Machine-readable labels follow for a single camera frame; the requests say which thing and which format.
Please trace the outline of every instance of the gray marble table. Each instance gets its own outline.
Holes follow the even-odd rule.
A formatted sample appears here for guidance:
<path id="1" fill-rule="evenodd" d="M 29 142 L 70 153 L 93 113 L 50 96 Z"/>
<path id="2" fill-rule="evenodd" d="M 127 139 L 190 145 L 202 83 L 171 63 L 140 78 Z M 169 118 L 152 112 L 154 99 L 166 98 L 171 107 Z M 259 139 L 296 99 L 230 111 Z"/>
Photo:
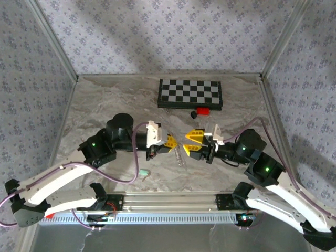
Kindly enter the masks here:
<path id="1" fill-rule="evenodd" d="M 255 81 L 232 76 L 187 78 L 191 80 L 214 80 L 222 82 L 222 111 L 211 111 L 209 116 L 191 118 L 191 110 L 161 109 L 156 101 L 160 78 L 186 79 L 169 76 L 110 76 L 80 78 L 68 113 L 64 134 L 61 139 L 57 161 L 74 151 L 88 137 L 105 127 L 108 120 L 120 112 L 129 113 L 134 118 L 134 125 L 148 120 L 162 123 L 180 143 L 186 143 L 184 135 L 192 129 L 203 127 L 207 121 L 219 124 L 224 136 L 238 132 L 247 122 L 256 116 L 263 117 L 269 126 L 259 85 Z M 261 134 L 268 145 L 265 151 L 275 156 L 266 139 L 261 123 L 253 128 Z M 212 165 L 205 161 L 196 161 L 186 156 L 181 148 L 186 167 L 178 165 L 174 152 L 158 155 L 154 160 L 145 161 L 144 153 L 139 153 L 141 169 L 150 170 L 151 175 L 144 181 L 142 177 L 131 185 L 116 184 L 94 173 L 80 177 L 64 187 L 73 189 L 92 182 L 99 182 L 107 192 L 113 191 L 232 191 L 240 181 L 248 182 L 243 174 L 246 167 L 231 167 L 221 160 L 214 160 Z M 117 159 L 100 169 L 127 180 L 134 175 L 132 153 L 118 152 Z"/>

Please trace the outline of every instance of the checkerboard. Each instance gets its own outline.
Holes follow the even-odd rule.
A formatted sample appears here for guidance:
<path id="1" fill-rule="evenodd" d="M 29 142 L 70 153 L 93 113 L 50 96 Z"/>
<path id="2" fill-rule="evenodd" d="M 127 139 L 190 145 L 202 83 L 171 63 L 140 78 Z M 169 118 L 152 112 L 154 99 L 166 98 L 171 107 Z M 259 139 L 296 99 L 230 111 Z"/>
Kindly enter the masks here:
<path id="1" fill-rule="evenodd" d="M 221 110 L 223 106 L 220 81 L 160 80 L 159 108 Z"/>

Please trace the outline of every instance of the patterned wallpaper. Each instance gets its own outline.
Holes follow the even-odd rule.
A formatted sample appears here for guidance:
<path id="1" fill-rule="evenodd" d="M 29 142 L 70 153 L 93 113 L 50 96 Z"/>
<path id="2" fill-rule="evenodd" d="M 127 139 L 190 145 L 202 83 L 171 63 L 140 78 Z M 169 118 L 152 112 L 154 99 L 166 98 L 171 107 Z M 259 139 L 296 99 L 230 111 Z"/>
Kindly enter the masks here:
<path id="1" fill-rule="evenodd" d="M 4 183 L 47 168 L 72 87 L 24 1 L 0 2 L 0 198 Z M 9 204 L 0 218 L 13 222 Z M 13 251 L 18 228 L 0 228 L 0 251 Z"/>
<path id="2" fill-rule="evenodd" d="M 78 74 L 261 72 L 295 0 L 39 0 Z"/>
<path id="3" fill-rule="evenodd" d="M 336 2 L 319 0 L 269 77 L 303 185 L 336 207 Z"/>

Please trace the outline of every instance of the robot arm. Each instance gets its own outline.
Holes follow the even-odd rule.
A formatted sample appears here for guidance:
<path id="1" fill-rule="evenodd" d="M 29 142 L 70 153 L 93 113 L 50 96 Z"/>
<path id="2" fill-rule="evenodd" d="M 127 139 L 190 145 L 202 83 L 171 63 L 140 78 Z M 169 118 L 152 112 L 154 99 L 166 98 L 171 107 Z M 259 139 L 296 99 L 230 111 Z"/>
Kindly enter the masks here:
<path id="1" fill-rule="evenodd" d="M 146 152 L 147 161 L 177 146 L 176 140 L 159 123 L 149 121 L 146 127 L 147 133 L 136 133 L 135 142 L 138 151 Z M 19 227 L 32 225 L 49 214 L 67 209 L 95 205 L 99 210 L 106 203 L 107 195 L 98 183 L 69 192 L 57 190 L 115 160 L 118 150 L 133 151 L 132 136 L 133 118 L 125 113 L 117 114 L 107 122 L 106 128 L 89 137 L 60 163 L 28 180 L 5 183 L 8 195 L 17 193 L 10 200 Z"/>
<path id="2" fill-rule="evenodd" d="M 257 185 L 275 194 L 265 196 L 241 182 L 233 193 L 235 203 L 259 209 L 302 233 L 314 246 L 336 246 L 336 209 L 326 207 L 300 185 L 284 166 L 263 152 L 266 142 L 253 129 L 245 130 L 235 143 L 225 142 L 218 125 L 191 131 L 186 137 L 200 145 L 183 145 L 188 156 L 211 164 L 214 158 L 248 165 L 244 172 Z"/>

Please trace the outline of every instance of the cable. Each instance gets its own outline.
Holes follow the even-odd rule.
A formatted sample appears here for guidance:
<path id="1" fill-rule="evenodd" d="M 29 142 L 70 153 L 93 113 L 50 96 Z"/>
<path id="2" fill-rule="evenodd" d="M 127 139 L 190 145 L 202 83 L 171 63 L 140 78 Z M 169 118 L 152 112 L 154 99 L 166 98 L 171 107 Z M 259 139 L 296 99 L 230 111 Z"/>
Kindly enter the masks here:
<path id="1" fill-rule="evenodd" d="M 142 123 L 139 123 L 133 130 L 133 134 L 132 134 L 132 148 L 133 148 L 133 154 L 134 154 L 134 160 L 135 160 L 135 175 L 134 175 L 134 178 L 129 180 L 129 181 L 124 181 L 124 180 L 119 180 L 119 179 L 116 179 L 116 178 L 113 178 L 111 176 L 109 176 L 108 174 L 102 172 L 102 171 L 99 171 L 97 168 L 93 167 L 92 165 L 89 165 L 89 164 L 86 164 L 86 163 L 83 163 L 83 162 L 71 162 L 71 163 L 67 163 L 67 164 L 64 164 L 64 165 L 61 165 L 55 169 L 53 169 L 52 171 L 50 171 L 49 173 L 45 174 L 44 176 L 42 176 L 41 178 L 37 179 L 36 181 L 32 182 L 31 184 L 27 185 L 26 188 L 23 188 L 23 189 L 20 189 L 18 191 L 15 191 L 11 194 L 9 194 L 7 197 L 5 197 L 1 202 L 0 202 L 0 207 L 2 207 L 8 200 L 10 200 L 12 197 L 14 197 L 15 195 L 17 194 L 20 194 L 24 191 L 29 191 L 30 188 L 38 183 L 40 183 L 41 181 L 45 180 L 46 178 L 50 177 L 51 175 L 53 175 L 54 173 L 62 170 L 62 169 L 66 169 L 70 166 L 76 166 L 76 167 L 81 167 L 81 166 L 85 166 L 85 167 L 89 167 L 91 168 L 94 172 L 102 175 L 103 177 L 107 178 L 108 180 L 110 181 L 114 181 L 114 182 L 117 182 L 117 183 L 121 183 L 121 184 L 131 184 L 133 183 L 137 178 L 138 178 L 138 175 L 139 175 L 139 160 L 138 160 L 138 153 L 137 153 L 137 143 L 136 143 L 136 134 L 137 134 L 137 131 L 138 129 L 147 124 L 147 122 L 142 122 Z M 74 214 L 74 212 L 72 211 L 74 217 L 79 221 L 78 217 Z M 16 226 L 17 223 L 10 223 L 10 224 L 6 224 L 6 223 L 3 223 L 3 222 L 0 222 L 0 226 L 2 227 L 14 227 Z"/>
<path id="2" fill-rule="evenodd" d="M 322 207 L 320 207 L 318 204 L 316 204 L 314 201 L 312 201 L 304 192 L 301 191 L 300 187 L 298 186 L 297 184 L 297 181 L 296 179 L 294 178 L 291 170 L 289 167 L 286 166 L 286 163 L 282 157 L 282 155 L 280 154 L 280 152 L 278 151 L 276 145 L 274 144 L 267 128 L 266 128 L 266 125 L 265 125 L 265 122 L 264 120 L 261 118 L 261 117 L 255 117 L 253 118 L 248 124 L 246 124 L 237 134 L 235 134 L 234 136 L 231 136 L 230 138 L 228 139 L 225 139 L 223 140 L 224 143 L 227 143 L 229 141 L 231 141 L 232 139 L 240 136 L 247 128 L 249 128 L 256 120 L 259 120 L 261 121 L 261 124 L 262 124 L 262 127 L 264 128 L 264 131 L 267 135 L 267 138 L 269 140 L 269 142 L 271 143 L 273 149 L 275 150 L 275 153 L 277 154 L 277 156 L 279 157 L 280 161 L 282 162 L 284 168 L 286 169 L 286 172 L 288 173 L 288 176 L 292 182 L 292 184 L 294 185 L 295 189 L 298 191 L 298 193 L 309 203 L 311 204 L 312 206 L 314 206 L 317 210 L 319 210 L 320 212 L 326 214 L 329 218 L 333 219 L 336 221 L 336 216 L 332 215 L 331 213 L 329 213 L 328 211 L 324 210 Z"/>
<path id="3" fill-rule="evenodd" d="M 77 215 L 75 214 L 75 211 L 73 209 L 71 209 L 71 212 L 72 212 L 72 215 L 75 217 L 75 219 L 79 222 L 79 224 L 87 229 L 91 229 L 92 230 L 92 227 L 84 224 L 78 217 Z"/>
<path id="4" fill-rule="evenodd" d="M 239 167 L 239 163 L 237 163 L 237 164 L 231 164 L 231 163 L 229 163 L 229 162 L 226 162 L 224 159 L 221 159 L 224 163 L 226 163 L 226 164 L 228 164 L 228 165 L 230 165 L 230 166 L 232 166 L 232 167 Z"/>

